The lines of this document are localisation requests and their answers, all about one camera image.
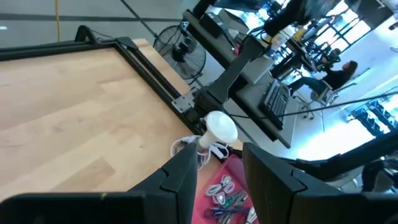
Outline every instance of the scissors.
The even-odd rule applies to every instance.
[[[204,215],[206,218],[217,219],[228,214],[235,214],[235,213],[247,214],[248,212],[249,208],[244,208],[244,207],[235,207],[235,208],[212,207],[212,208],[207,208],[204,212]]]

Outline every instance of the wooden tabletop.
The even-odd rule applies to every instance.
[[[146,40],[134,42],[180,93],[189,91]],[[126,191],[192,134],[114,49],[1,62],[0,105],[0,200]],[[212,158],[199,171],[197,189],[220,165]]]

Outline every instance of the desk fan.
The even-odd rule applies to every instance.
[[[184,79],[197,79],[206,63],[206,50],[180,25],[165,28],[154,48]]]

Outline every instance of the keyboard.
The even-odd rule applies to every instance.
[[[259,109],[279,130],[284,127],[286,106],[289,102],[290,93],[286,87],[280,85],[276,80],[264,93],[259,104]]]

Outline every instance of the office chair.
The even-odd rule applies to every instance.
[[[317,102],[319,103],[321,106],[329,106],[331,105],[338,97],[339,97],[339,92],[351,87],[351,86],[355,86],[356,83],[350,83],[349,85],[346,85],[344,87],[341,87],[338,90],[332,91],[332,87],[327,84],[327,82],[323,81],[322,82],[326,85],[325,90],[319,95],[317,92],[313,91],[311,92],[311,102],[307,102],[306,100],[304,100],[302,97],[297,96],[297,98],[301,101],[301,103],[303,104],[303,106],[301,107],[301,110],[312,110],[312,103]],[[304,115],[304,119],[308,118],[308,115],[311,114],[311,117],[309,117],[310,119],[314,119],[315,115],[313,112],[307,112]]]

